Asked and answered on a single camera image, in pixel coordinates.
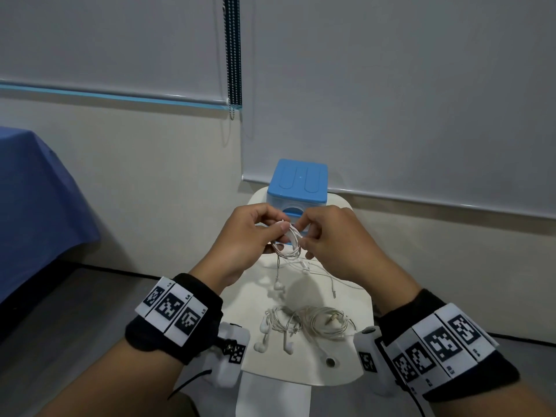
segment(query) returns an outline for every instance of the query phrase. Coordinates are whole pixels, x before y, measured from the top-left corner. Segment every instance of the gray roller blind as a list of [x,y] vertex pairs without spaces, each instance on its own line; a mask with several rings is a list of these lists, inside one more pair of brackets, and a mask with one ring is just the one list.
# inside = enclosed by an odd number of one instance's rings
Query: gray roller blind
[[241,0],[244,179],[556,217],[556,0]]
[[0,83],[225,103],[222,0],[0,0]]

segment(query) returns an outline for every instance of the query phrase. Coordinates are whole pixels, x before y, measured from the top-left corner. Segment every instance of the gray floor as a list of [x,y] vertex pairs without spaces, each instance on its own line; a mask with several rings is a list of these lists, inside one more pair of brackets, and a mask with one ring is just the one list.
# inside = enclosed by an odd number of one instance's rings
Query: gray floor
[[[74,272],[0,345],[0,415],[32,416],[123,335],[153,280],[90,270]],[[556,407],[556,349],[499,340],[523,378]],[[198,369],[189,366],[184,381]],[[407,394],[386,399],[361,380],[313,388],[311,416],[418,416]],[[214,389],[199,379],[186,390],[203,417],[232,417],[237,387]]]

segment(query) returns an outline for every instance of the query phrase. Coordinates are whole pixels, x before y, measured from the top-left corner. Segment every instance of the cloth-covered table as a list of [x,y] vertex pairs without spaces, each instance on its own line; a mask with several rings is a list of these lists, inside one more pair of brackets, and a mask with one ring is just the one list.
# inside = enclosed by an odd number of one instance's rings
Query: cloth-covered table
[[29,130],[0,127],[0,302],[70,247],[99,238],[56,154]]

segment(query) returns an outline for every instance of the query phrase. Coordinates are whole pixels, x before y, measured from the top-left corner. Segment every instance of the white wall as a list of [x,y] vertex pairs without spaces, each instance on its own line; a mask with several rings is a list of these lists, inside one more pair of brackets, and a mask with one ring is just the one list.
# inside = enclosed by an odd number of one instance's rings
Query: white wall
[[[35,131],[72,173],[103,234],[73,255],[91,265],[187,271],[261,187],[241,182],[240,122],[224,111],[0,90],[0,125]],[[554,221],[346,198],[388,254],[485,329],[556,342]]]

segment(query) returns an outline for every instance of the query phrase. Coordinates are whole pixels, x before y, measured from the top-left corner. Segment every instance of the black wristband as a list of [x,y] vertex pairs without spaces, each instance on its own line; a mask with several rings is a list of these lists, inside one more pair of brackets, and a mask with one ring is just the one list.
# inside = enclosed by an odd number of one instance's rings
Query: black wristband
[[207,308],[185,344],[179,346],[174,343],[141,316],[137,316],[126,326],[126,340],[137,350],[161,350],[187,365],[197,354],[214,345],[222,319],[222,299],[188,273],[180,273],[173,280],[191,292]]
[[[413,301],[379,318],[384,344],[390,345],[406,330],[445,305],[430,291],[421,290]],[[467,372],[427,392],[423,398],[441,403],[489,392],[518,380],[518,370],[499,351],[494,351]]]

